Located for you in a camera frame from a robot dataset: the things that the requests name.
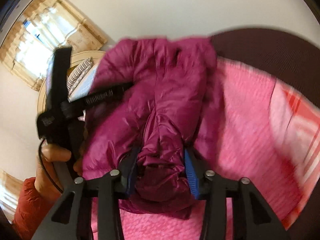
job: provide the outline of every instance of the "metal bolt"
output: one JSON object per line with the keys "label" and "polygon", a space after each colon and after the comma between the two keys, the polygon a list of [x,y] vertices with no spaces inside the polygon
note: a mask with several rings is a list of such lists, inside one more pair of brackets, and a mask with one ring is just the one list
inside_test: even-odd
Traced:
{"label": "metal bolt", "polygon": [[250,183],[250,180],[249,180],[248,178],[244,177],[244,178],[241,179],[241,182],[242,182],[243,184],[249,184],[249,183]]}
{"label": "metal bolt", "polygon": [[214,171],[212,171],[212,170],[207,170],[207,171],[205,172],[205,174],[206,174],[206,176],[208,176],[208,177],[213,177],[214,175],[216,175],[216,173],[215,173]]}
{"label": "metal bolt", "polygon": [[118,170],[112,170],[112,171],[110,171],[110,175],[111,176],[118,176],[120,174],[120,171],[118,171]]}
{"label": "metal bolt", "polygon": [[75,178],[75,183],[76,184],[81,184],[82,182],[83,182],[83,178],[82,177]]}

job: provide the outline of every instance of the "white wall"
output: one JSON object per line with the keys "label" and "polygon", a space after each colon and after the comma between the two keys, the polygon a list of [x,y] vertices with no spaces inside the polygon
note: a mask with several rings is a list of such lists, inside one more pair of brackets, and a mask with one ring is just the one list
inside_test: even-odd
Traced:
{"label": "white wall", "polygon": [[282,28],[320,46],[320,27],[303,0],[70,0],[114,41],[178,38],[244,25]]}
{"label": "white wall", "polygon": [[[247,25],[281,28],[320,47],[320,26],[303,0],[70,0],[109,37],[178,38]],[[35,174],[37,92],[0,66],[0,168]]]}

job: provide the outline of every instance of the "black cable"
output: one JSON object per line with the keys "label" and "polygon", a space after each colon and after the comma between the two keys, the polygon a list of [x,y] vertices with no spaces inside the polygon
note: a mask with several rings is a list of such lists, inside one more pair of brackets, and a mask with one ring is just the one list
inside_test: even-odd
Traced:
{"label": "black cable", "polygon": [[44,163],[43,163],[43,160],[42,160],[42,144],[43,144],[44,140],[45,139],[43,139],[41,141],[40,146],[39,146],[39,150],[38,150],[40,164],[41,164],[42,169],[44,170],[44,173],[47,175],[48,179],[55,186],[55,188],[62,194],[63,190],[54,182],[54,180],[51,178],[50,174],[47,172],[47,170],[46,170],[46,168],[44,166]]}

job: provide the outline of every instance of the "red sleeve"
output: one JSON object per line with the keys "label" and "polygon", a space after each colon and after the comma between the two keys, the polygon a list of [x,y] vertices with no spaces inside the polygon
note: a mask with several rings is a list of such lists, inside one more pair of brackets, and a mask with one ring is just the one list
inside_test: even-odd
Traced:
{"label": "red sleeve", "polygon": [[26,179],[20,192],[12,226],[22,240],[30,240],[52,204],[35,189],[36,178]]}

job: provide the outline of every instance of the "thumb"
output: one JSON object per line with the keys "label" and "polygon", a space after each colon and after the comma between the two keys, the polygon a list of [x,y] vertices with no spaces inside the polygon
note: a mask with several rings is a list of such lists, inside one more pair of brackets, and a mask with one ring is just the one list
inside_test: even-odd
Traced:
{"label": "thumb", "polygon": [[71,152],[56,144],[47,144],[42,147],[43,157],[47,162],[66,162],[71,158]]}

